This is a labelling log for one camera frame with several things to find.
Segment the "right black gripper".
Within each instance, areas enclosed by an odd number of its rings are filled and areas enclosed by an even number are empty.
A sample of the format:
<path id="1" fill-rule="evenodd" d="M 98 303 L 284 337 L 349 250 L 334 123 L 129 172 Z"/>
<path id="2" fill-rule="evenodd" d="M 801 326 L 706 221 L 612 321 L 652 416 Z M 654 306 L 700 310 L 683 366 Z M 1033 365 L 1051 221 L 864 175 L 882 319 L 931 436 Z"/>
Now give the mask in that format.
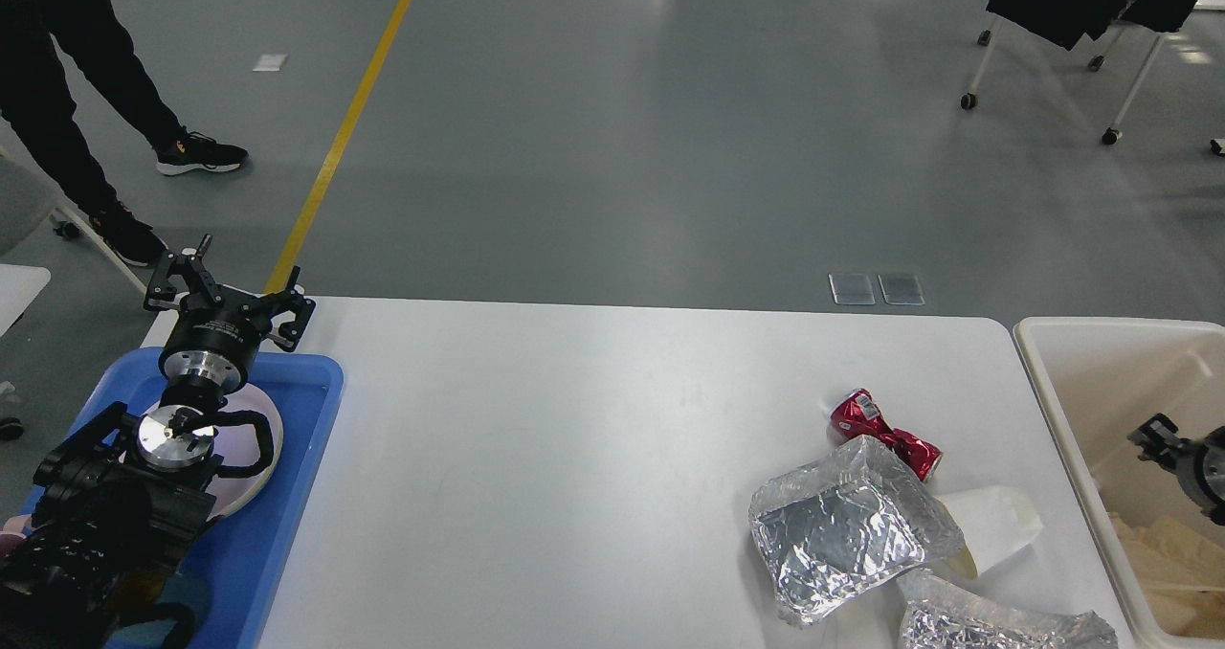
<path id="1" fill-rule="evenodd" d="M 1200 513 L 1224 527 L 1224 427 L 1200 440 L 1180 436 L 1166 414 L 1155 414 L 1127 435 L 1138 449 L 1138 460 L 1152 462 L 1175 473 L 1182 492 L 1199 506 Z"/>

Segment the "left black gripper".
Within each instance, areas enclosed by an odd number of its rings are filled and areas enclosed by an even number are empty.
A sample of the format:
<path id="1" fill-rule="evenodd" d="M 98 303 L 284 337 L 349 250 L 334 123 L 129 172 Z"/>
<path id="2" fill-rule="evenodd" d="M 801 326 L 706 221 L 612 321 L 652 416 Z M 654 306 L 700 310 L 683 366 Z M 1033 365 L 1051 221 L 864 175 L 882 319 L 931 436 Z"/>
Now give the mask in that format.
<path id="1" fill-rule="evenodd" d="M 300 266 L 293 266 L 279 291 L 252 298 L 240 291 L 236 302 L 225 301 L 203 264 L 211 242 L 205 234 L 196 249 L 160 255 L 145 289 L 145 310 L 178 313 L 159 358 L 168 385 L 207 383 L 235 392 L 247 383 L 263 340 L 296 351 L 316 302 L 299 285 Z"/>

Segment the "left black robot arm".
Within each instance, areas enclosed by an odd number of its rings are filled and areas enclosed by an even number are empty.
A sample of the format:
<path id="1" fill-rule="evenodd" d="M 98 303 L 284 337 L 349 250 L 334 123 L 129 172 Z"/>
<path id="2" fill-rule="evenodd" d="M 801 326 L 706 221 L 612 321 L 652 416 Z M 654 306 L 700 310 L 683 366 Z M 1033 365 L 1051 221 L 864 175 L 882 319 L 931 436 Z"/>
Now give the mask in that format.
<path id="1" fill-rule="evenodd" d="M 293 268 L 279 291 L 223 285 L 196 249 L 162 253 L 145 309 L 172 310 L 148 411 L 123 400 L 96 414 L 36 467 L 33 513 L 2 535 L 2 645 L 100 648 L 115 632 L 165 621 L 160 644 L 189 645 L 196 615 L 160 600 L 189 549 L 221 520 L 211 482 L 268 476 L 273 422 L 234 410 L 265 340 L 294 351 L 315 312 Z"/>

